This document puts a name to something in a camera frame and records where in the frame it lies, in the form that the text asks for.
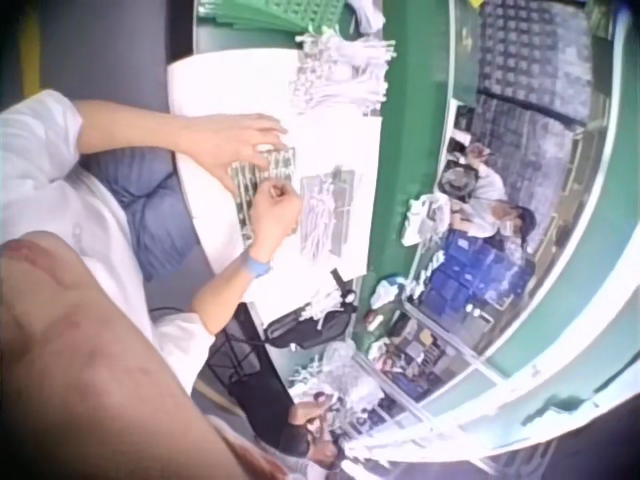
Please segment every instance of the wire bundle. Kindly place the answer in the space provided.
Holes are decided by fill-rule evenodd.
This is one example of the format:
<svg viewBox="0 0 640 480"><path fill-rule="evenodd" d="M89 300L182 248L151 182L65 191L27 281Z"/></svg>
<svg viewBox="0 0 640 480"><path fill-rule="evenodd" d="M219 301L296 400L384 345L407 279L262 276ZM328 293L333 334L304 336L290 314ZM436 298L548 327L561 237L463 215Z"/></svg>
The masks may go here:
<svg viewBox="0 0 640 480"><path fill-rule="evenodd" d="M293 102L300 113L332 103L354 104L365 115L380 110L395 42L372 36L350 42L333 30L301 35L296 41L302 44L302 60Z"/></svg>
<svg viewBox="0 0 640 480"><path fill-rule="evenodd" d="M303 257L316 262L329 253L335 221L333 182L324 180L304 196L303 215L300 219Z"/></svg>

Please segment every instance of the white sleeve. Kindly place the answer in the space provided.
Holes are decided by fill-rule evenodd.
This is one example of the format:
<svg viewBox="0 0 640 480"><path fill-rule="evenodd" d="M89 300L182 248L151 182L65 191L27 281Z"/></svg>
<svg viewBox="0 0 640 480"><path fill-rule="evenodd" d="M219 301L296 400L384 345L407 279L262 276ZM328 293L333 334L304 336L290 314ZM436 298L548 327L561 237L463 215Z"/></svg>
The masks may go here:
<svg viewBox="0 0 640 480"><path fill-rule="evenodd" d="M467 235L470 237L487 238L496 233L498 229L495 226L489 225L482 220L476 219L471 222Z"/></svg>
<svg viewBox="0 0 640 480"><path fill-rule="evenodd" d="M55 219L73 208L60 180L78 162L81 127L73 104L50 90L0 113L2 241L34 230L69 241Z"/></svg>
<svg viewBox="0 0 640 480"><path fill-rule="evenodd" d="M190 394L216 337L195 313L164 317L156 322L154 333L160 354Z"/></svg>
<svg viewBox="0 0 640 480"><path fill-rule="evenodd" d="M478 167L478 174L483 177L484 182L487 183L493 191L497 193L501 192L502 195L504 195L504 182L502 181L502 177L498 175L493 168L481 163Z"/></svg>
<svg viewBox="0 0 640 480"><path fill-rule="evenodd" d="M82 117L70 100L45 90L0 114L3 199L64 178L78 162Z"/></svg>

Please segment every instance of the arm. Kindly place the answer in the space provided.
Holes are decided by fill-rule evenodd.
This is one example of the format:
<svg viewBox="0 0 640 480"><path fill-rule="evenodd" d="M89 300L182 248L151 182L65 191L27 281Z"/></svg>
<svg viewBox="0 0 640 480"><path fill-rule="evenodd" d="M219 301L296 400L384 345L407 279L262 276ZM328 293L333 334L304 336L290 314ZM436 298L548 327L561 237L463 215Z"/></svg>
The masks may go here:
<svg viewBox="0 0 640 480"><path fill-rule="evenodd" d="M261 263L268 263L282 241L293 231L301 208L300 198L291 185L263 182L251 210L255 241L249 248L249 255ZM235 259L193 299L193 311L211 334L218 333L229 323L253 280L245 262L244 256Z"/></svg>
<svg viewBox="0 0 640 480"><path fill-rule="evenodd" d="M186 119L100 100L74 102L82 118L81 154L127 147L178 150Z"/></svg>
<svg viewBox="0 0 640 480"><path fill-rule="evenodd" d="M473 227L473 223L468 220L463 220L460 213L451 214L451 228L459 230L461 232L469 232Z"/></svg>
<svg viewBox="0 0 640 480"><path fill-rule="evenodd" d="M298 402L289 410L289 423L292 425L304 425L309 420L322 417L331 405L331 399L327 398L317 402Z"/></svg>

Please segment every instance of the person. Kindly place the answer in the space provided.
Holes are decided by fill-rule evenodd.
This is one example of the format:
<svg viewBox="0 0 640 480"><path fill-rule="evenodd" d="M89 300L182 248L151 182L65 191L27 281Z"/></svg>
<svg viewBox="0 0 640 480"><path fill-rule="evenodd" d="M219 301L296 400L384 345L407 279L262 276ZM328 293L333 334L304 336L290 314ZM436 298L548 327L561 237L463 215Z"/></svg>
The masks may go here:
<svg viewBox="0 0 640 480"><path fill-rule="evenodd" d="M280 123L263 115L183 118L108 102L72 103L53 91L8 109L0 122L2 240L46 231L71 245L190 392L214 335L231 319L255 276L252 269L269 263L297 222L300 199L290 185L263 184L252 212L254 244L198 292L192 313L165 317L154 324L131 247L136 232L129 231L113 196L78 168L79 154L136 146L172 149L187 154L232 189L229 165L239 160L265 167L266 160L256 147L282 148ZM276 187L282 195L273 198ZM51 242L46 238L42 242ZM27 244L34 241L17 243ZM38 252L51 248L48 243L35 244L21 248ZM50 253L33 255L64 267Z"/></svg>
<svg viewBox="0 0 640 480"><path fill-rule="evenodd" d="M96 457L90 450L92 443L82 445L80 440L86 441L91 434L85 430L89 425L107 428L100 422L108 423L112 414L120 422L130 421L130 426L114 424L107 430L118 431L118 437L129 432L132 441L139 440L133 426L149 417L129 418L143 405L129 405L128 398L154 402L128 389L171 390L170 376L160 378L163 369L148 349L162 356L183 393L190 393L215 334L231 319L251 281L268 268L276 249L293 230L301 201L291 185L262 184L251 212L253 245L198 292L191 313L154 324L131 248L135 232L129 230L109 191L78 167L79 155L137 146L171 149L188 155L232 189L229 165L244 161L265 167L257 147L284 148L280 139L284 129L264 115L184 118L109 102L71 102L59 93L44 91L0 114L0 131L2 373L7 406L3 422L8 422L9 430L30 432L31 436L20 438L34 452L50 452L61 467L83 454L91 464ZM122 325L123 318L131 328ZM147 347L139 345L140 337L146 338ZM29 382L42 389L42 396L35 395ZM189 409L191 413L185 415L167 409L173 404L184 408L175 392L167 395L166 401L156 401L156 413L193 417ZM67 405L78 400L81 405ZM114 410L121 401L130 412ZM100 408L106 416L98 414L98 420L89 421L90 413ZM68 422L68 429L78 429L70 433L77 441L55 444L54 432L64 434L66 440L68 430L60 431L62 420L58 419ZM193 418L185 421L188 426ZM145 428L150 434L172 427ZM201 429L193 428L185 435L201 434ZM171 444L167 438L158 438L156 444L163 442ZM120 447L116 451L124 452ZM95 459L93 465L106 460Z"/></svg>
<svg viewBox="0 0 640 480"><path fill-rule="evenodd" d="M478 182L468 203L451 202L451 228L480 238L500 232L524 246L535 230L536 216L527 207L509 203L502 178L485 163L490 153L479 143L467 147L466 159L478 170Z"/></svg>
<svg viewBox="0 0 640 480"><path fill-rule="evenodd" d="M330 396L318 393L294 403L280 380L262 368L232 381L228 392L265 450L290 472L306 478L311 464L330 471L339 463L341 449L326 422Z"/></svg>

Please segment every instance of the finger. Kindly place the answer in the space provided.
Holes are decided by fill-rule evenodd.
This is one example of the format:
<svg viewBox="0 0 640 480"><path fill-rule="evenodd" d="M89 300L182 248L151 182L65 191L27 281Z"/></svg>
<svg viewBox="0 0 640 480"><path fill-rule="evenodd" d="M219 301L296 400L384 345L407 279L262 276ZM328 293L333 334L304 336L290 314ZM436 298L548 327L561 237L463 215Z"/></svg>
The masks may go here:
<svg viewBox="0 0 640 480"><path fill-rule="evenodd" d="M275 130L252 130L249 141L254 146L269 145L276 150L286 150L288 147L280 138L280 133Z"/></svg>
<svg viewBox="0 0 640 480"><path fill-rule="evenodd" d="M261 113L251 115L251 119L247 123L250 128L256 130L275 130L280 133L287 133L287 129L282 126L280 120L270 115Z"/></svg>
<svg viewBox="0 0 640 480"><path fill-rule="evenodd" d="M274 182L273 180L264 180L262 183L260 183L260 185L258 185L258 190L256 191L256 200L259 198L271 199L271 191L275 183L276 182Z"/></svg>
<svg viewBox="0 0 640 480"><path fill-rule="evenodd" d="M224 172L224 173L220 172L214 176L222 184L225 190L227 190L231 195L233 195L233 198L238 198L238 188L236 187L236 184L231 178L231 175L229 175L227 172Z"/></svg>
<svg viewBox="0 0 640 480"><path fill-rule="evenodd" d="M280 138L279 132L275 132L273 130L267 130L267 131L260 132L260 134L261 134L261 139L260 139L261 145L271 145L276 150L286 150L287 148L289 148Z"/></svg>
<svg viewBox="0 0 640 480"><path fill-rule="evenodd" d="M256 150L246 158L246 162L251 163L262 170L267 170L269 168L269 160Z"/></svg>
<svg viewBox="0 0 640 480"><path fill-rule="evenodd" d="M289 182L285 182L282 180L276 180L274 181L274 185L275 188L277 188L278 190L280 190L281 192L281 197L288 197L288 196L293 196L293 197L297 197L298 196L298 192L296 192L296 189L293 188L293 185L291 185Z"/></svg>

